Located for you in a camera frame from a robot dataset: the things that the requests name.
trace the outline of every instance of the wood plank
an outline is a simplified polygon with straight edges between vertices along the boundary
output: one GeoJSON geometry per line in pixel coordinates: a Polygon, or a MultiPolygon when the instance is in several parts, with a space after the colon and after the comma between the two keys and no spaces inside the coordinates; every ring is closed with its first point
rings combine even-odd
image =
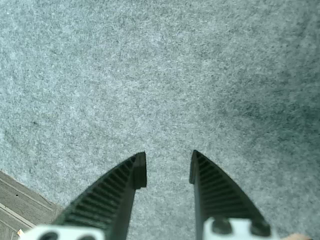
{"type": "Polygon", "coordinates": [[[53,211],[53,215],[51,218],[51,222],[56,220],[56,218],[64,211],[64,209],[61,206],[56,205],[53,211]]]}
{"type": "Polygon", "coordinates": [[[0,240],[11,240],[13,231],[0,222],[0,240]]]}
{"type": "Polygon", "coordinates": [[[16,194],[18,195],[25,195],[26,197],[30,198],[34,202],[37,202],[38,204],[42,205],[47,209],[53,210],[55,208],[55,204],[46,200],[44,197],[35,193],[34,191],[20,184],[19,182],[15,181],[12,177],[8,176],[2,171],[0,171],[0,181],[14,189],[16,191],[16,194]]]}
{"type": "Polygon", "coordinates": [[[19,235],[17,233],[13,232],[11,235],[11,240],[19,240],[19,235]]]}
{"type": "Polygon", "coordinates": [[[50,224],[63,210],[0,171],[0,240],[18,240],[20,229],[50,224]]]}
{"type": "Polygon", "coordinates": [[[3,181],[0,181],[0,203],[35,225],[51,223],[54,213],[3,181]]]}
{"type": "Polygon", "coordinates": [[[10,228],[13,232],[17,233],[20,229],[26,232],[31,227],[28,226],[26,223],[21,221],[20,219],[8,214],[6,211],[0,208],[0,223],[6,225],[10,228]]]}

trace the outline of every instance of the floor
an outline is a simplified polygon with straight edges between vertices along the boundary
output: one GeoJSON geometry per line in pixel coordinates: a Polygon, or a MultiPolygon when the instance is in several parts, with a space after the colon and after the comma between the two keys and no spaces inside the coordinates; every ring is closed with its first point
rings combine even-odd
{"type": "Polygon", "coordinates": [[[17,240],[19,230],[49,224],[62,210],[0,171],[0,240],[17,240]]]}
{"type": "Polygon", "coordinates": [[[66,207],[146,152],[127,239],[194,240],[197,149],[320,236],[319,39],[319,0],[0,0],[0,171],[66,207]]]}

